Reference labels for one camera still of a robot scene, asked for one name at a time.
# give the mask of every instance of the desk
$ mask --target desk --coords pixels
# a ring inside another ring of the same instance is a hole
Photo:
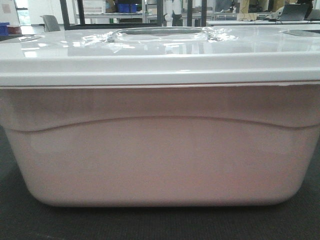
[[[301,24],[317,24],[319,21],[238,21],[238,20],[227,20],[227,21],[206,21],[207,26],[242,26],[242,25],[301,25]]]

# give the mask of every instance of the laptop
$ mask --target laptop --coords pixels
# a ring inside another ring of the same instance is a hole
[[[305,19],[308,4],[287,4],[284,5],[282,13],[277,17],[277,21],[303,21]]]

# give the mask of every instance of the white wall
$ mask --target white wall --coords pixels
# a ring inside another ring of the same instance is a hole
[[[11,13],[4,13],[2,4],[9,4]],[[11,25],[19,24],[14,0],[0,0],[0,22],[9,22]]]
[[[72,0],[66,0],[69,21],[75,23]],[[63,24],[60,0],[28,0],[31,24],[43,24],[42,15],[54,15],[59,24]]]

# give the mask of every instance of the window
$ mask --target window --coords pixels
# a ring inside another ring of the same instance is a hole
[[[22,26],[30,26],[31,21],[28,10],[28,0],[14,0],[14,2],[20,24]]]

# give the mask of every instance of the plastic container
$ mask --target plastic container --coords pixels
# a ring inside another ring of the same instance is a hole
[[[0,22],[0,36],[8,36],[8,25],[9,22]]]
[[[320,134],[320,37],[287,33],[91,29],[0,43],[0,123],[28,189],[72,207],[289,199]]]
[[[106,0],[83,0],[84,14],[106,13]],[[78,5],[75,4],[76,13],[79,13]]]
[[[138,11],[138,4],[118,4],[119,13],[135,13]]]

